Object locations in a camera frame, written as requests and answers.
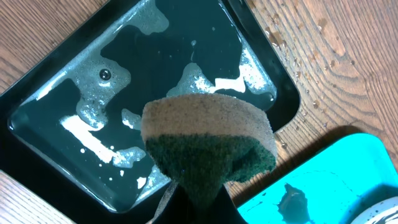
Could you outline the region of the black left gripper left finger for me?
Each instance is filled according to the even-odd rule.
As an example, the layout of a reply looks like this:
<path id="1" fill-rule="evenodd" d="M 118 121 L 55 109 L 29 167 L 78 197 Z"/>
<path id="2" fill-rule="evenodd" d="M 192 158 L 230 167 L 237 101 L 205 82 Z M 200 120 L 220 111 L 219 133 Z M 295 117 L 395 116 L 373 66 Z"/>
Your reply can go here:
<path id="1" fill-rule="evenodd" d="M 177 182 L 171 182 L 149 223 L 190 224 L 194 219 L 195 211 L 188 195 Z"/>

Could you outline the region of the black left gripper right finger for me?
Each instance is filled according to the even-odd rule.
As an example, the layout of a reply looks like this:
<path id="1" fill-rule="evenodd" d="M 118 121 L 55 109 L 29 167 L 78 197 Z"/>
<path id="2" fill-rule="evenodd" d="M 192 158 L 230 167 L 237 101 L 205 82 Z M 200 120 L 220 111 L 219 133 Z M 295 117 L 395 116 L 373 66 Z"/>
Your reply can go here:
<path id="1" fill-rule="evenodd" d="M 223 185 L 214 201 L 214 223 L 217 224 L 246 224 L 239 214 L 226 187 Z"/>

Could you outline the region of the white pink plate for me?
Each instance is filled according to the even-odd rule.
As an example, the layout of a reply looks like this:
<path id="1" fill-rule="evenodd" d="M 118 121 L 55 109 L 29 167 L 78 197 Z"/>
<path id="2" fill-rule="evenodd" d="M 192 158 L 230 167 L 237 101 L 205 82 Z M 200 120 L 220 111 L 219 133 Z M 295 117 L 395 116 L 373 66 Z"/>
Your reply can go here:
<path id="1" fill-rule="evenodd" d="M 374 204 L 358 215 L 351 224 L 398 224 L 397 197 Z"/>

